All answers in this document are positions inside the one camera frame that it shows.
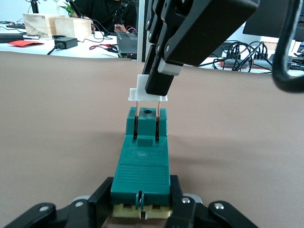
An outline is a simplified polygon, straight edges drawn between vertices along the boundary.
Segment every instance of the red object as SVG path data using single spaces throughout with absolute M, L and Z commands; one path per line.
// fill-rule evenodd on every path
M 16 40 L 13 42 L 10 42 L 9 44 L 19 46 L 19 47 L 30 47 L 34 45 L 41 45 L 44 43 L 38 42 L 38 41 L 32 41 L 32 40 Z
M 131 25 L 128 25 L 125 29 L 127 31 L 129 31 L 130 29 L 133 29 L 133 32 L 136 32 L 136 29 L 134 27 L 132 27 Z

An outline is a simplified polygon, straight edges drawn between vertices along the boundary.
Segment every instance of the cable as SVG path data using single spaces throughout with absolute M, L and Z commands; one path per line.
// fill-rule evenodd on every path
M 14 24 L 12 21 L 0 21 L 0 24 Z
M 99 44 L 99 45 L 93 45 L 91 47 L 89 47 L 90 50 L 93 50 L 95 48 L 102 48 L 106 51 L 109 52 L 113 52 L 113 53 L 118 53 L 118 48 L 117 48 L 117 44 Z
M 102 38 L 96 38 L 96 37 L 95 37 L 95 32 L 93 33 L 93 37 L 94 37 L 95 39 L 101 39 L 101 41 L 94 41 L 94 40 L 90 40 L 90 39 L 85 38 L 83 41 L 78 40 L 78 42 L 84 43 L 85 40 L 88 40 L 88 41 L 91 41 L 91 42 L 94 42 L 94 43 L 102 43 L 102 42 L 105 40 L 105 36 L 103 35 L 102 31 L 100 31 L 100 29 L 99 29 L 98 27 L 96 27 L 96 28 L 99 30 L 99 32 L 101 33 L 101 35 L 102 35 L 103 37 L 102 37 Z
M 116 33 L 114 33 L 114 32 L 109 32 L 98 20 L 95 20 L 95 19 L 87 19 L 87 18 L 82 18 L 82 19 L 84 19 L 84 20 L 92 20 L 92 21 L 95 21 L 95 22 L 97 22 L 106 32 L 107 32 L 107 34 L 105 34 L 104 36 L 106 37 L 106 36 L 108 36 L 108 35 L 113 35 L 113 36 L 116 36 Z
M 292 70 L 301 70 L 301 71 L 304 71 L 304 69 L 299 68 L 299 67 L 294 67 L 294 66 L 291 66 L 290 69 L 292 69 Z
M 24 39 L 33 39 L 33 40 L 39 40 L 41 38 L 41 36 L 39 35 L 26 35 L 28 37 L 38 37 L 38 39 L 34 39 L 34 38 L 28 38 L 28 37 L 24 37 Z
M 130 31 L 131 29 L 133 29 L 133 32 L 137 32 L 136 29 L 133 26 L 131 26 L 131 25 L 128 25 L 125 29 L 127 31 Z
M 64 49 L 65 44 L 64 43 L 57 43 L 52 50 L 50 50 L 47 55 L 49 56 L 55 49 Z
M 26 32 L 21 32 L 21 31 L 19 31 L 17 28 L 5 28 L 5 27 L 3 27 L 3 26 L 0 26 L 0 28 L 4 28 L 4 29 L 6 29 L 6 30 L 17 30 L 18 32 L 20 32 L 20 33 L 22 33 L 22 34 L 26 34 Z
M 254 43 L 258 43 L 258 45 L 256 47 L 252 47 L 252 45 Z M 240 51 L 241 46 L 245 46 L 245 49 L 242 50 L 242 51 Z M 233 42 L 229 45 L 223 46 L 223 51 L 227 54 L 227 57 L 217 58 L 217 59 L 214 59 L 210 63 L 201 64 L 199 66 L 206 66 L 206 65 L 212 64 L 212 66 L 215 69 L 218 69 L 215 66 L 215 63 L 223 62 L 222 69 L 224 70 L 225 69 L 225 61 L 228 60 L 228 59 L 235 59 L 235 62 L 233 64 L 232 68 L 231 68 L 232 71 L 241 71 L 244 64 L 246 62 L 249 62 L 248 72 L 250 72 L 251 69 L 252 69 L 252 66 L 253 66 L 253 55 L 254 56 L 259 56 L 258 59 L 264 59 L 265 61 L 268 62 L 269 65 L 272 66 L 272 63 L 267 59 L 266 54 L 264 54 L 264 50 L 265 50 L 265 53 L 268 51 L 267 47 L 266 47 L 266 45 L 264 44 L 263 41 L 254 41 L 254 42 L 251 42 L 250 44 L 246 44 L 246 43 L 240 42 L 240 41 L 235 41 L 235 42 Z M 241 60 L 241 54 L 243 54 L 245 51 L 248 51 L 249 54 L 243 60 Z
M 264 66 L 261 66 L 261 65 L 255 64 L 255 63 L 253 65 L 258 66 L 258 67 L 263 68 L 263 69 L 266 69 L 266 70 L 269 70 L 269 71 L 272 71 L 272 69 L 269 69 L 267 67 L 264 67 Z

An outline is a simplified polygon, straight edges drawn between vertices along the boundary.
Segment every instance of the person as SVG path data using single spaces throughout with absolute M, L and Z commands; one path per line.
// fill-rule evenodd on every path
M 97 20 L 103 27 L 96 21 L 93 23 L 105 33 L 127 32 L 127 26 L 136 27 L 137 13 L 133 1 L 129 1 L 127 7 L 123 8 L 122 24 L 114 20 L 115 12 L 120 10 L 121 0 L 75 0 L 74 3 L 85 19 Z

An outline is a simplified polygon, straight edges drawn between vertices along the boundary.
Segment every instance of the white wall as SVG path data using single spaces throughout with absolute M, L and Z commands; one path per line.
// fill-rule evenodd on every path
M 39 13 L 68 16 L 64 9 L 58 8 L 58 6 L 63 6 L 64 2 L 66 1 L 59 0 L 58 2 L 55 2 L 54 0 L 39 0 Z M 30 6 L 30 2 L 26 2 L 25 0 L 0 0 L 0 21 L 16 22 L 23 18 L 22 14 L 27 13 L 28 10 L 32 13 L 32 8 Z

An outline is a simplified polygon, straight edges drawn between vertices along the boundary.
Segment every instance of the beige table surface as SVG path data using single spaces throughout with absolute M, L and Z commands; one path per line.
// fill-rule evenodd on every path
M 1 52 L 0 66 L 3 227 L 114 175 L 143 63 Z M 270 75 L 183 68 L 162 104 L 171 173 L 206 205 L 228 201 L 262 228 L 303 228 L 303 101 Z

